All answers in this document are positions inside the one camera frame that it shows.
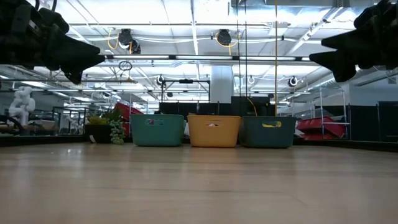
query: green plant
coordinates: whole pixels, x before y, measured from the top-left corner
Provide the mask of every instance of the green plant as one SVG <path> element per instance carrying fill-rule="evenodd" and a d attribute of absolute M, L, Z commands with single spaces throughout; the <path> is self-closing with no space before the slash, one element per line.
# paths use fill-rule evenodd
<path fill-rule="evenodd" d="M 120 121 L 110 121 L 109 124 L 112 126 L 112 132 L 111 132 L 112 143 L 119 145 L 124 144 L 123 138 L 124 138 L 124 131 L 126 130 L 126 128 L 122 126 Z"/>
<path fill-rule="evenodd" d="M 119 110 L 119 108 L 109 109 L 102 114 L 102 118 L 106 118 L 109 122 L 120 122 L 122 120 L 122 112 Z"/>
<path fill-rule="evenodd" d="M 108 120 L 106 118 L 101 118 L 99 116 L 91 116 L 88 118 L 88 122 L 90 124 L 97 124 L 97 125 L 106 125 L 108 124 Z"/>

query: basket handle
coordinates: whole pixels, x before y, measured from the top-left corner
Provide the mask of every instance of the basket handle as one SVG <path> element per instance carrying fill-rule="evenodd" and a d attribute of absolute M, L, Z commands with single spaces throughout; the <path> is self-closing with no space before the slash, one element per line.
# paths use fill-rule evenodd
<path fill-rule="evenodd" d="M 263 128 L 280 128 L 282 127 L 282 122 L 280 121 L 265 121 L 261 123 Z"/>
<path fill-rule="evenodd" d="M 164 120 L 163 119 L 148 118 L 148 119 L 145 119 L 145 125 L 147 125 L 147 126 L 161 126 L 161 125 L 164 125 Z"/>

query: yellow basket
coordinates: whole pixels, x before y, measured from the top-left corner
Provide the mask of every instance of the yellow basket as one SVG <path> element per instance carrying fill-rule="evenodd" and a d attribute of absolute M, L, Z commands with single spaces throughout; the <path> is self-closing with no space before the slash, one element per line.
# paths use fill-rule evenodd
<path fill-rule="evenodd" d="M 188 116 L 191 145 L 195 147 L 235 147 L 241 117 Z"/>

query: black cable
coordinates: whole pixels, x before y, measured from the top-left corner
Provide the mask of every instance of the black cable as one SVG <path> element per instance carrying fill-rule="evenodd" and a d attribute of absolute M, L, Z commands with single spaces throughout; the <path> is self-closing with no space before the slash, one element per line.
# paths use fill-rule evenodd
<path fill-rule="evenodd" d="M 39 10 L 39 7 L 40 7 L 40 1 L 39 1 L 39 0 L 36 0 L 35 9 L 36 9 L 36 10 Z"/>
<path fill-rule="evenodd" d="M 55 11 L 55 9 L 57 8 L 57 0 L 53 0 L 52 1 L 52 8 L 51 8 L 51 11 Z"/>

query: potted plant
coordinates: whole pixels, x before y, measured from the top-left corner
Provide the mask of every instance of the potted plant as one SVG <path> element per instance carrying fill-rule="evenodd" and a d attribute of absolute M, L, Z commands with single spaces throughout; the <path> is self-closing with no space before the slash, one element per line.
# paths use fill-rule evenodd
<path fill-rule="evenodd" d="M 119 109 L 111 109 L 101 116 L 94 115 L 88 118 L 85 125 L 85 135 L 93 143 L 123 144 L 124 128 Z"/>

